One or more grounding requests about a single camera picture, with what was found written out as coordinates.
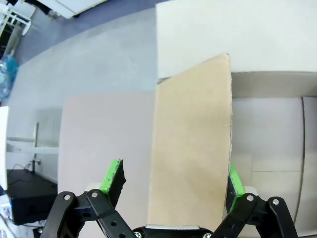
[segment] white panel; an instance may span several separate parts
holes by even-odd
[[[317,98],[304,98],[305,160],[303,187],[296,219],[300,234],[317,234]]]
[[[253,171],[299,171],[303,136],[300,98],[233,100],[232,154],[251,155]]]
[[[300,98],[233,99],[232,154],[243,185],[262,199],[281,196],[295,217],[303,160]],[[240,237],[259,237],[246,226]]]
[[[0,107],[0,186],[7,190],[6,177],[6,131],[8,123],[9,107]]]
[[[71,9],[76,14],[94,7],[106,0],[58,0],[61,4]]]
[[[74,11],[67,8],[63,4],[59,3],[57,0],[38,0],[44,5],[48,6],[50,9],[56,11],[65,18],[72,18],[73,15],[76,15]]]
[[[316,71],[315,0],[174,0],[157,5],[158,76],[220,53],[233,72]]]

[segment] screw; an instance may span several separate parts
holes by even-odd
[[[253,199],[254,199],[253,196],[251,196],[251,195],[247,196],[248,201],[253,201]]]
[[[211,234],[210,233],[206,233],[204,234],[203,238],[210,238],[211,237]]]
[[[279,201],[278,201],[277,199],[274,199],[274,200],[273,200],[273,204],[274,204],[274,205],[278,205],[278,204],[279,204]]]
[[[134,234],[135,234],[135,236],[136,236],[137,238],[142,238],[141,233],[139,233],[139,232],[135,232]]]

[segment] beige cardboard panel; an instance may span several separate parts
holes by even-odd
[[[295,223],[300,234],[317,233],[317,98],[304,98],[304,114],[304,173]]]
[[[232,73],[234,98],[286,98],[317,96],[316,72]]]
[[[148,223],[211,230],[220,224],[231,113],[226,54],[158,85]]]
[[[80,195],[102,181],[113,159],[124,160],[126,184],[117,210],[133,229],[147,223],[154,92],[76,96],[64,106],[58,191]],[[96,222],[80,237],[104,238]]]

